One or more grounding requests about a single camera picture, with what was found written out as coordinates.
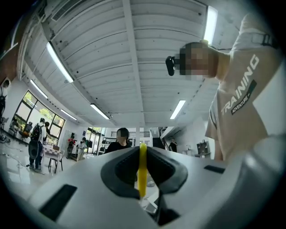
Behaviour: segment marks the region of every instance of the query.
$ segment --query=white ceiling panel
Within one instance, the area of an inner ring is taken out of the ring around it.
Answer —
[[[230,4],[219,2],[220,7]],[[214,42],[219,46],[234,42],[239,24],[232,24],[226,13],[218,17]],[[39,22],[25,55],[43,85],[91,125],[181,125],[207,113],[218,83],[210,82],[206,88],[199,77],[178,72],[169,76],[165,59],[186,43],[202,39],[205,26],[206,5],[192,0],[130,0],[130,5],[127,0],[85,0],[57,22],[51,15]],[[66,81],[47,52],[50,40],[73,83]],[[170,120],[179,100],[186,100],[186,105]],[[90,103],[96,103],[110,120]]]

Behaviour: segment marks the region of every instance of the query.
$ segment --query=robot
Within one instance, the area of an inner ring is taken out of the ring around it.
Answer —
[[[242,228],[277,188],[285,148],[286,136],[272,136],[226,164],[148,147],[147,169],[159,189],[155,212],[139,205],[134,188],[139,147],[118,150],[55,176],[24,210],[43,228]]]

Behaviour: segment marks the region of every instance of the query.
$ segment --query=floor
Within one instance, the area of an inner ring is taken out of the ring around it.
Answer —
[[[95,157],[91,154],[85,154],[86,159]],[[56,176],[55,174],[55,162],[52,161],[51,168],[48,168],[50,159],[46,158],[44,164],[42,162],[42,173],[35,173],[30,170],[26,165],[29,164],[28,146],[25,144],[19,144],[18,141],[11,139],[10,143],[0,143],[0,168],[2,175],[6,178],[7,187],[11,192],[19,195],[23,199],[27,200],[42,184],[49,179]],[[63,171],[67,171],[76,162],[74,160],[68,160],[63,157]],[[63,172],[60,164],[58,167],[58,174]],[[140,205],[146,209],[150,202],[155,201],[156,198],[148,199],[150,196],[157,196],[158,188],[147,187],[146,195],[142,198]]]

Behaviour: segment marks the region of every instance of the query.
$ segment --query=yellow handle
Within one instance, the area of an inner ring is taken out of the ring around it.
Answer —
[[[140,144],[139,169],[138,169],[138,190],[140,197],[146,195],[147,186],[147,146],[145,143]]]

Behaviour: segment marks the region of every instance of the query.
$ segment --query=black slot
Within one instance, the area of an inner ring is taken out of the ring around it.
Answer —
[[[212,166],[212,165],[207,165],[204,169],[218,173],[218,174],[223,174],[223,172],[225,171],[225,169],[223,168],[219,168],[219,167]]]
[[[77,187],[65,184],[40,209],[40,213],[50,218],[51,220],[56,221],[76,190]]]

